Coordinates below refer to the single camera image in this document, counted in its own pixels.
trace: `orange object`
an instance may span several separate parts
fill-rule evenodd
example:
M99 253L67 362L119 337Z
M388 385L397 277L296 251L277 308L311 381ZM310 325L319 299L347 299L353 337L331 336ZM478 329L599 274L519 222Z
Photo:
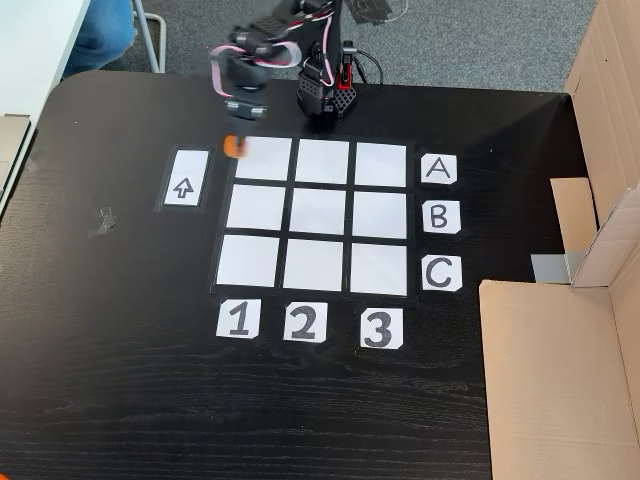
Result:
M245 144L247 139L245 137L236 137L235 135L227 135L224 138L223 149L226 156L231 158L240 158L244 156Z

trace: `cardboard flap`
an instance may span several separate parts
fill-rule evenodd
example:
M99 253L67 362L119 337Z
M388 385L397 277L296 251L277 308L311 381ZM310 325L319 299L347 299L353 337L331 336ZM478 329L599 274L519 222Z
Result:
M589 247L573 287L608 287L640 240L640 185L627 190Z
M639 5L598 2L565 84L601 220L640 180Z
M484 281L480 311L494 480L637 480L608 289Z
M597 232L593 197L587 178L552 178L569 278L578 271Z
M640 244L636 246L611 287L611 301L636 429L640 432Z

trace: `chair leg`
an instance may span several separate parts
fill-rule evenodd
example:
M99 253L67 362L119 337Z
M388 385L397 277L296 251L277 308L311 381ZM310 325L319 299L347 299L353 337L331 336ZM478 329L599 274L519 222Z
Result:
M158 42L158 65L160 68L160 73L165 73L165 64L167 60L167 22L164 21L160 15L156 15L155 13L145 13L147 20L151 20L154 22L158 22L160 25L160 41Z
M145 14L142 7L141 0L133 0L135 7L134 15L140 22L140 30L142 31L142 37L144 39L144 45L147 50L147 56L149 57L149 63L151 64L151 71L153 73L165 72L166 50L167 50L167 24L164 19L158 15ZM149 33L149 24L147 20L155 20L160 24L160 61L156 58L156 52L153 48L153 41L151 40L151 34Z

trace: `pink cable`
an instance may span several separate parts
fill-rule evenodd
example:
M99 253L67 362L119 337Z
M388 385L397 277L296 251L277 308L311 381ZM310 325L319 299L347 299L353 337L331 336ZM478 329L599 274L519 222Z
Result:
M329 79L331 83L327 83L322 79L322 83L324 83L327 87L332 87L336 80L333 76L333 72L331 71L331 62L329 62L329 57L327 57L327 44L329 42L329 28L331 27L331 17L327 18L327 26L324 27L324 36L322 37L322 54L324 55L324 64L327 70L327 74L329 75Z
M289 56L291 60L285 63L277 63L277 62L265 62L262 60L254 60L256 65L260 65L267 68L291 68L295 67L302 61L302 52L300 51L300 47L297 43L294 42L280 42L273 45L274 47L284 47L287 52L289 52Z
M220 75L220 64L218 63L218 55L224 52L225 50L233 50L238 53L247 53L245 50L240 47L236 47L234 45L220 45L219 47L211 50L209 55L211 56L211 80L213 82L213 89L218 93L218 95L231 98L233 95L229 95L222 90L222 78Z

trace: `tic-tac-toe grid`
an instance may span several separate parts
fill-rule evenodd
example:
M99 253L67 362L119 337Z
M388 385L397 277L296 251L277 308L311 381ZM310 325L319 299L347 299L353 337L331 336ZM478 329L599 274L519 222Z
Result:
M211 291L410 296L417 267L408 150L247 139L245 157L232 160Z

